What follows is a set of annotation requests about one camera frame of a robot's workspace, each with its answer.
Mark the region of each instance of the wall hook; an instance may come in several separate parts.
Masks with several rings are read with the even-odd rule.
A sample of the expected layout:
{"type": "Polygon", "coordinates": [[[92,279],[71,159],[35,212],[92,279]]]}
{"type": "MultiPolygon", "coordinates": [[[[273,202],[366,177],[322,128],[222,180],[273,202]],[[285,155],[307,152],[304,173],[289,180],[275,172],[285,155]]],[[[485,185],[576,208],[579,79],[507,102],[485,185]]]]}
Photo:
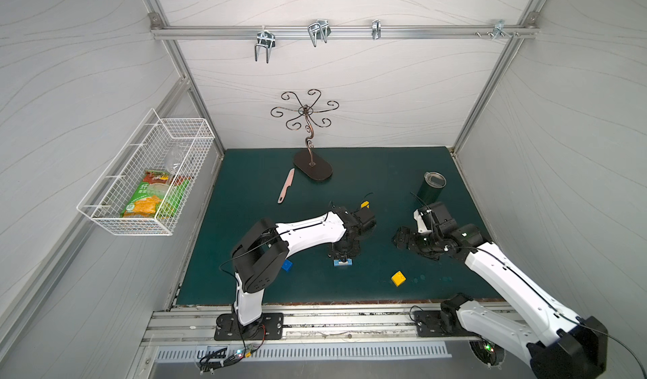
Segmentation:
{"type": "Polygon", "coordinates": [[[508,34],[506,31],[503,30],[503,20],[499,19],[499,21],[494,25],[494,29],[492,32],[488,32],[488,35],[490,36],[491,39],[497,39],[500,36],[505,36],[508,38],[512,38],[513,36],[508,34]]]}
{"type": "Polygon", "coordinates": [[[330,27],[327,19],[318,19],[315,23],[308,26],[308,34],[314,47],[317,47],[317,38],[321,35],[320,39],[324,43],[328,43],[328,35],[330,35],[330,27]]]}
{"type": "Polygon", "coordinates": [[[373,20],[373,40],[380,39],[382,37],[382,23],[380,20],[373,20]]]}
{"type": "Polygon", "coordinates": [[[261,52],[261,48],[265,49],[265,63],[270,63],[270,53],[272,53],[272,48],[276,46],[276,38],[274,35],[267,31],[262,31],[258,33],[256,37],[256,45],[254,47],[254,60],[258,62],[258,54],[261,52]]]}

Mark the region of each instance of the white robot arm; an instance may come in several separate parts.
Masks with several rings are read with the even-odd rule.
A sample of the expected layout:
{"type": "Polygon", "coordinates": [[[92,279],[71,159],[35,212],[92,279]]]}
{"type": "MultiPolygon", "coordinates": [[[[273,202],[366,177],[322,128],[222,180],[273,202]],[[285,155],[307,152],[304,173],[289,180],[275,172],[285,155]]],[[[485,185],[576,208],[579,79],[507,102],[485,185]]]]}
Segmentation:
{"type": "Polygon", "coordinates": [[[514,265],[494,243],[468,224],[461,228],[436,202],[414,212],[417,233],[398,230],[393,243],[434,260],[441,254],[464,261],[519,313],[527,325],[491,312],[459,294],[441,305],[441,327],[458,325],[497,344],[527,363],[539,379],[592,379],[606,369],[606,328],[594,317],[582,319],[557,302],[514,265]]]}
{"type": "Polygon", "coordinates": [[[329,255],[347,262],[359,254],[360,236],[374,226],[375,215],[368,208],[348,212],[343,206],[295,223],[259,221],[232,252],[238,282],[234,303],[238,322],[247,326],[261,317],[265,286],[276,278],[288,257],[330,243],[329,255]]]}

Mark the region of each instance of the black cable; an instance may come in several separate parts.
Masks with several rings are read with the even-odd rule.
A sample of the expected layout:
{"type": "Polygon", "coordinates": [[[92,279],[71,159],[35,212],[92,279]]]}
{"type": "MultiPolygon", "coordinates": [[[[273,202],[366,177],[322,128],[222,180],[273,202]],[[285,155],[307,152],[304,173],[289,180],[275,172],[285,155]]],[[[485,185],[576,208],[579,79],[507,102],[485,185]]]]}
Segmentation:
{"type": "Polygon", "coordinates": [[[420,309],[420,310],[421,310],[421,311],[423,311],[423,312],[424,312],[425,310],[424,310],[422,307],[418,306],[418,305],[413,305],[413,306],[411,306],[411,307],[409,308],[409,319],[411,319],[411,321],[412,321],[412,322],[414,322],[414,323],[418,323],[418,321],[417,321],[416,319],[414,319],[414,318],[412,318],[412,317],[411,317],[411,311],[413,310],[413,308],[414,308],[414,307],[417,307],[418,309],[420,309]]]}
{"type": "Polygon", "coordinates": [[[241,340],[243,341],[243,358],[245,358],[247,346],[245,345],[245,336],[243,335],[243,328],[241,327],[241,322],[238,320],[238,316],[236,316],[236,324],[238,324],[238,333],[240,333],[241,340]]]}
{"type": "Polygon", "coordinates": [[[233,275],[233,274],[232,274],[231,272],[229,272],[229,271],[225,271],[225,270],[223,270],[223,269],[222,269],[222,266],[223,266],[223,265],[225,265],[225,264],[226,264],[226,263],[228,263],[228,262],[231,262],[231,261],[233,261],[233,260],[235,260],[235,259],[237,259],[237,258],[240,258],[240,257],[242,257],[242,256],[244,256],[244,255],[246,255],[246,254],[249,254],[249,253],[253,252],[253,251],[254,251],[254,250],[256,250],[257,248],[259,248],[259,247],[261,247],[261,246],[263,246],[263,245],[265,245],[265,244],[267,244],[267,243],[271,242],[272,240],[274,240],[275,238],[278,238],[278,237],[280,237],[280,236],[281,236],[281,235],[272,236],[271,238],[267,239],[266,241],[264,241],[264,242],[263,242],[263,243],[261,243],[260,245],[257,245],[256,247],[254,247],[253,249],[251,249],[251,250],[249,250],[249,251],[247,251],[247,252],[245,252],[245,253],[242,253],[242,254],[240,254],[240,255],[237,255],[237,256],[235,256],[235,257],[230,258],[229,260],[227,260],[227,261],[223,262],[222,264],[220,264],[220,265],[218,266],[218,269],[219,269],[219,270],[221,270],[222,272],[226,273],[227,275],[230,275],[230,276],[231,276],[231,277],[233,277],[234,279],[236,279],[236,276],[235,276],[235,275],[233,275]]]}
{"type": "Polygon", "coordinates": [[[552,310],[554,310],[555,312],[557,312],[557,309],[555,309],[555,308],[554,308],[554,306],[553,306],[550,302],[548,302],[544,296],[540,295],[540,294],[539,294],[539,292],[537,292],[537,290],[535,290],[535,288],[533,288],[533,287],[532,287],[532,285],[530,285],[530,284],[529,284],[529,283],[528,283],[524,278],[522,278],[522,277],[521,277],[521,275],[517,274],[515,270],[513,270],[512,268],[510,268],[510,266],[506,265],[506,264],[505,264],[505,262],[501,261],[501,260],[500,260],[496,255],[494,255],[494,254],[490,253],[490,252],[489,252],[489,251],[487,251],[487,250],[484,250],[484,249],[482,249],[482,248],[478,248],[478,247],[459,246],[459,248],[471,248],[471,249],[473,249],[473,250],[479,250],[479,251],[481,251],[481,252],[484,252],[485,254],[490,255],[490,257],[494,258],[496,261],[500,262],[504,267],[506,267],[508,271],[510,271],[510,272],[512,272],[514,275],[516,275],[516,276],[517,276],[517,278],[521,279],[521,280],[522,280],[522,282],[523,282],[524,284],[526,284],[526,286],[528,286],[528,287],[529,287],[529,288],[530,288],[530,289],[531,289],[535,294],[537,294],[537,295],[539,296],[539,298],[540,298],[541,300],[543,300],[543,301],[546,303],[546,305],[548,305],[548,307],[549,307],[549,308],[551,308],[552,310]]]}
{"type": "Polygon", "coordinates": [[[200,361],[198,363],[201,366],[204,366],[209,362],[209,359],[214,358],[216,355],[220,354],[222,351],[227,351],[227,347],[221,348],[218,351],[213,351],[213,352],[209,352],[208,354],[205,354],[204,357],[200,358],[200,361]]]}
{"type": "Polygon", "coordinates": [[[620,345],[622,345],[627,351],[629,351],[629,353],[634,357],[634,359],[636,359],[636,362],[638,362],[638,366],[641,367],[641,371],[643,372],[643,378],[647,379],[647,373],[645,372],[645,368],[644,368],[643,364],[641,363],[641,360],[639,360],[638,356],[636,356],[636,354],[634,354],[634,351],[632,351],[629,347],[627,347],[623,342],[618,340],[616,337],[614,337],[614,336],[612,336],[612,335],[610,335],[608,333],[605,333],[604,331],[599,331],[599,330],[596,330],[595,328],[591,328],[591,327],[589,327],[587,325],[584,325],[584,324],[578,323],[576,321],[573,321],[573,320],[569,319],[568,317],[564,316],[562,313],[559,313],[559,314],[560,314],[560,316],[562,316],[563,318],[565,318],[566,320],[570,321],[573,324],[577,324],[578,326],[581,326],[581,327],[587,328],[587,329],[589,329],[591,331],[594,331],[596,333],[600,333],[602,335],[605,335],[605,336],[609,337],[610,339],[612,339],[613,341],[615,341],[615,342],[619,343],[620,345]]]}
{"type": "Polygon", "coordinates": [[[426,206],[426,207],[427,207],[427,209],[429,209],[429,205],[428,205],[424,200],[420,199],[420,197],[419,197],[418,195],[414,194],[414,193],[413,193],[413,192],[411,192],[411,191],[409,191],[409,193],[410,193],[411,195],[413,195],[413,196],[414,196],[418,201],[420,201],[420,203],[421,203],[422,205],[426,206]]]}
{"type": "Polygon", "coordinates": [[[353,211],[353,213],[355,213],[355,212],[359,211],[360,209],[362,209],[362,204],[364,203],[364,200],[366,199],[366,197],[368,197],[369,195],[372,195],[372,194],[373,194],[372,192],[369,192],[368,194],[366,194],[366,195],[362,198],[362,200],[360,201],[360,207],[359,207],[359,208],[357,208],[355,211],[353,211]]]}
{"type": "Polygon", "coordinates": [[[616,341],[616,342],[617,342],[617,343],[619,343],[620,345],[622,345],[622,346],[623,346],[627,351],[629,351],[629,353],[634,357],[634,359],[636,359],[636,362],[638,362],[638,365],[640,366],[641,371],[643,372],[643,378],[644,378],[644,379],[647,379],[647,373],[645,372],[645,368],[644,368],[643,364],[642,364],[642,363],[641,363],[641,361],[638,359],[638,356],[636,356],[636,354],[634,353],[634,351],[632,351],[629,347],[627,347],[623,342],[621,342],[620,340],[618,340],[616,337],[614,337],[614,336],[612,336],[612,335],[610,335],[610,334],[608,334],[608,333],[605,333],[604,331],[599,331],[599,330],[596,330],[595,328],[591,328],[591,327],[586,326],[586,325],[584,325],[584,324],[581,324],[581,323],[578,323],[578,322],[576,322],[576,321],[573,321],[573,320],[569,319],[568,317],[564,316],[562,312],[559,312],[557,309],[555,309],[555,308],[553,307],[553,305],[551,305],[551,304],[550,304],[550,303],[549,303],[549,302],[548,302],[548,301],[547,301],[543,296],[541,296],[541,295],[540,295],[540,294],[539,294],[539,293],[538,293],[538,292],[537,292],[537,291],[536,291],[536,290],[535,290],[535,289],[534,289],[534,288],[533,288],[533,287],[532,287],[532,286],[531,286],[531,285],[530,285],[530,284],[529,284],[529,283],[528,283],[524,278],[522,278],[522,277],[521,277],[519,274],[517,274],[517,273],[516,273],[512,268],[510,268],[510,266],[506,265],[506,264],[505,264],[505,262],[501,261],[497,256],[495,256],[494,254],[490,253],[489,251],[487,251],[487,250],[483,250],[482,248],[478,248],[478,247],[461,246],[461,248],[471,248],[471,249],[474,249],[474,250],[479,250],[479,251],[481,251],[481,252],[484,252],[485,254],[489,254],[489,255],[490,255],[490,257],[492,257],[492,258],[494,258],[496,261],[498,261],[498,262],[502,263],[502,265],[503,265],[503,266],[505,266],[505,267],[508,269],[508,271],[512,272],[512,273],[513,273],[514,275],[516,275],[519,279],[521,279],[521,280],[522,280],[522,282],[523,282],[524,284],[526,284],[530,289],[532,289],[532,291],[533,291],[535,294],[537,294],[537,295],[540,297],[540,299],[541,299],[541,300],[543,300],[543,301],[546,303],[546,305],[548,305],[548,307],[550,307],[552,310],[554,310],[554,311],[555,311],[555,313],[557,313],[559,316],[561,316],[562,318],[564,318],[566,321],[570,321],[571,323],[573,323],[573,324],[575,324],[575,325],[578,325],[578,326],[581,326],[581,327],[587,328],[587,329],[589,329],[589,330],[591,330],[591,331],[594,331],[594,332],[596,332],[596,333],[600,333],[600,334],[602,334],[602,335],[605,335],[605,336],[609,337],[610,339],[612,339],[612,340],[616,341]]]}
{"type": "MultiPolygon", "coordinates": [[[[335,209],[335,204],[333,204],[333,201],[328,202],[328,206],[330,206],[330,205],[332,205],[333,209],[335,209]]],[[[328,213],[330,213],[330,212],[331,211],[326,212],[326,218],[324,219],[324,222],[326,222],[328,220],[328,213]]]]}

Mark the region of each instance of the jewelry stand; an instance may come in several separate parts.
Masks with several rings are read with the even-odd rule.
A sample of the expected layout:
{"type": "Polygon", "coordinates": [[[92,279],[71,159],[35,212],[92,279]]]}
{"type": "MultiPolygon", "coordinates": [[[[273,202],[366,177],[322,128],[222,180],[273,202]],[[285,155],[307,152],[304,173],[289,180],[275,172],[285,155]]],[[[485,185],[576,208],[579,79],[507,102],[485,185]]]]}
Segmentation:
{"type": "Polygon", "coordinates": [[[296,100],[299,101],[299,109],[274,107],[270,110],[270,114],[275,118],[280,118],[281,116],[283,116],[283,113],[279,109],[285,109],[299,113],[299,115],[295,118],[292,118],[291,120],[287,120],[285,122],[285,126],[291,131],[298,131],[299,129],[301,129],[301,122],[297,121],[297,119],[301,118],[302,116],[304,117],[306,123],[305,131],[310,133],[310,136],[305,138],[306,148],[296,153],[292,161],[294,162],[295,166],[299,167],[299,169],[311,179],[315,181],[323,181],[333,174],[333,167],[327,161],[317,155],[314,151],[312,151],[314,149],[314,143],[312,143],[312,138],[314,138],[314,129],[312,128],[312,125],[314,124],[316,126],[319,126],[320,128],[327,128],[332,124],[332,122],[328,118],[322,118],[321,125],[319,125],[312,119],[311,115],[318,113],[327,113],[328,111],[335,110],[339,108],[339,103],[337,101],[328,101],[328,105],[334,108],[315,110],[314,104],[316,104],[321,97],[321,91],[317,89],[308,90],[309,96],[313,96],[317,93],[319,93],[319,95],[317,96],[316,100],[314,100],[312,105],[303,105],[301,103],[301,100],[299,100],[299,97],[294,92],[286,91],[281,94],[281,98],[283,100],[290,100],[290,94],[294,95],[296,100]]]}

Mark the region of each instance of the snack bag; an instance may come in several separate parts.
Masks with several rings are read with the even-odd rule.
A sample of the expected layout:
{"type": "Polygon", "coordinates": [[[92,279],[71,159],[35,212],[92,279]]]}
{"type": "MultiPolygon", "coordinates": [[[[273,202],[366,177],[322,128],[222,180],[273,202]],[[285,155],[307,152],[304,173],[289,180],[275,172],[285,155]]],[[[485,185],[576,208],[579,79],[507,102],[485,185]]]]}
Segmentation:
{"type": "Polygon", "coordinates": [[[122,217],[153,217],[157,206],[166,195],[171,176],[165,171],[146,170],[144,179],[134,190],[133,196],[125,206],[122,217]]]}
{"type": "Polygon", "coordinates": [[[171,174],[166,171],[146,170],[144,179],[125,206],[122,217],[154,217],[164,197],[170,192],[159,216],[173,217],[182,202],[190,177],[176,177],[171,189],[171,174]]]}

